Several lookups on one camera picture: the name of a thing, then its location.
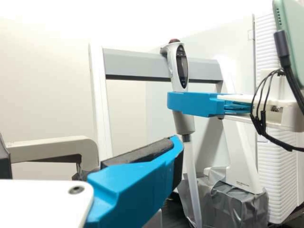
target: black cable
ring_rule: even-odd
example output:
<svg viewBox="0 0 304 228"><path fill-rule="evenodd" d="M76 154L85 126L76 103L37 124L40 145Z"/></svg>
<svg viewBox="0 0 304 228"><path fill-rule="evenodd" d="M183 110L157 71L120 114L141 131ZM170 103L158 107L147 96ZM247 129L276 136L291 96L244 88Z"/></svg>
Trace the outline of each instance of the black cable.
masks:
<svg viewBox="0 0 304 228"><path fill-rule="evenodd" d="M269 141L271 141L272 143L281 146L282 148L284 148L287 151L292 151L292 150L297 150L300 152L304 152L304 148L301 147L296 147L296 146L292 146L289 145L283 141L280 141L274 137L272 137L271 135L269 135L266 132L266 105L267 105L267 100L269 97L269 93L270 93L270 88L271 88L271 83L272 83L272 79L273 76L275 74L278 74L278 76L282 76L285 75L286 79L289 83L289 86L297 100L297 103L302 111L302 113L304 114L304 97L301 93L301 89L298 85L298 82L293 74L293 71L291 69L291 62L290 62L290 58L289 58L289 50L288 50L288 44L287 44L287 38L286 38L286 34L283 30L278 31L275 33L275 45L276 45L276 50L278 53L278 57L280 58L280 62L281 62L281 66L283 69L278 69L275 71L272 71L267 77L265 77L261 83L259 84L259 86L256 88L255 94L253 96L252 102L251 102L251 108L250 108L250 118L252 120L252 123L254 125L254 127L256 128L256 131L259 135L264 136L266 139L268 139ZM263 110L260 112L260 116L261 119L258 117L258 111L259 111L259 107L261 104L261 99L262 99L262 95L263 95L263 90L266 84L267 79L270 77L270 82L268 85L268 91L267 91L267 95L265 98L265 103L264 103L264 107ZM254 100L255 97L261 87L261 94L260 94L260 99L258 102L258 105L256 107L256 116L253 116L253 105L254 105Z"/></svg>
<svg viewBox="0 0 304 228"><path fill-rule="evenodd" d="M262 101L263 90L264 90L265 84L266 84L266 82L267 82L267 79L268 79L269 77L272 77L272 76L273 76L273 74L271 74L271 76L268 75L268 76L266 77L266 80L264 81L264 84L263 84L263 86L262 86L262 88L261 88L260 99L259 99L259 101L258 101L258 103L257 103L257 107L256 107L256 116L258 116L258 110L259 110L259 108L260 108L260 104L261 104L261 101Z"/></svg>
<svg viewBox="0 0 304 228"><path fill-rule="evenodd" d="M258 87L256 88L256 91L255 91L255 94L253 95L253 98L252 98L252 101L251 101L251 107L250 107L250 113L253 115L253 103L254 103L254 100L255 100L255 98L256 98L256 95L257 95L257 92L258 92L258 90L260 89L260 87L261 87L261 85L262 85L262 83L265 81L265 80L267 80L273 73L275 72L275 70L274 71L272 71L267 77L265 77L261 82L260 82L260 84L258 85Z"/></svg>

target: screw hole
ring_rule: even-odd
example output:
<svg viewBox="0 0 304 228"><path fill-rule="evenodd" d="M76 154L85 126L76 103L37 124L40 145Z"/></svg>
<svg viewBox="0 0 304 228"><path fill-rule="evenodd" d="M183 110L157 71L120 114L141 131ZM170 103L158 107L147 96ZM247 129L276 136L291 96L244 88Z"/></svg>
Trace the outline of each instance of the screw hole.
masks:
<svg viewBox="0 0 304 228"><path fill-rule="evenodd" d="M82 186L75 186L75 187L72 187L68 193L71 194L71 195L75 195L75 194L79 194L81 192L83 192L85 188L82 187Z"/></svg>

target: white vent grille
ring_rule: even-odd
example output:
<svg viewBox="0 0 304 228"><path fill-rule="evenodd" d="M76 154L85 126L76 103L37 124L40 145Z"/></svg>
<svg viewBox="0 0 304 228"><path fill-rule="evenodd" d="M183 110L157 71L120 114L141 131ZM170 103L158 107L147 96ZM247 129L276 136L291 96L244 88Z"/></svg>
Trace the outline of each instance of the white vent grille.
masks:
<svg viewBox="0 0 304 228"><path fill-rule="evenodd" d="M272 12L256 16L256 85L261 78L261 70L279 68L274 32L275 18ZM268 129L275 138L296 145L296 133ZM297 155L287 152L270 142L257 143L257 163L260 181L269 195L269 221L282 223L297 207Z"/></svg>

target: white background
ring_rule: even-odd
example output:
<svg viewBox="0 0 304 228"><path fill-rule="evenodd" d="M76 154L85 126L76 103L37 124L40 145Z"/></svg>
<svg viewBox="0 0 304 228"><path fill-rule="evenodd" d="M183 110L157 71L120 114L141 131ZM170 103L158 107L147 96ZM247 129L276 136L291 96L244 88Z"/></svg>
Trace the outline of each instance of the white background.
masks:
<svg viewBox="0 0 304 228"><path fill-rule="evenodd" d="M0 132L7 142L93 137L92 38L149 51L270 7L271 0L2 1ZM107 88L114 154L146 144L146 83L108 81ZM62 164L14 165L16 178L67 179L73 172Z"/></svg>

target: gray duct tape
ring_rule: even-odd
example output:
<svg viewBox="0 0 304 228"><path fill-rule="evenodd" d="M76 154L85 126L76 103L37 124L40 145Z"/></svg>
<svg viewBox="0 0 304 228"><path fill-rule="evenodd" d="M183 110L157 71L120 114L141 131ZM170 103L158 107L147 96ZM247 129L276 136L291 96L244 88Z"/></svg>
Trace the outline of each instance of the gray duct tape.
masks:
<svg viewBox="0 0 304 228"><path fill-rule="evenodd" d="M267 192L254 195L221 182L225 170L212 168L209 177L197 178L203 228L266 228ZM196 227L187 179L181 181L178 191L185 216Z"/></svg>

